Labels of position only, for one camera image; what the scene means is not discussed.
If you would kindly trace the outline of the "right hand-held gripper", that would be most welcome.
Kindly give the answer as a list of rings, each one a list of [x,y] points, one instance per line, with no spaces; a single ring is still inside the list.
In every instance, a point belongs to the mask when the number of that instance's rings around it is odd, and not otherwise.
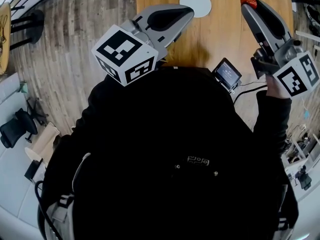
[[[250,58],[256,77],[275,78],[291,99],[312,92],[320,83],[316,63],[311,53],[303,49],[302,42],[291,38],[283,18],[262,0],[256,0],[256,5],[244,2],[241,13],[255,40],[263,47]],[[276,43],[283,45],[276,50]]]

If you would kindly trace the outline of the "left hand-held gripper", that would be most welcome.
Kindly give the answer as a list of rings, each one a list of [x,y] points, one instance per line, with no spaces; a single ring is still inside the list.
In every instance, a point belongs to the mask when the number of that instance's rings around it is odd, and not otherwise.
[[[193,9],[185,5],[148,6],[134,19],[112,25],[91,52],[100,67],[125,87],[155,70],[193,17]]]

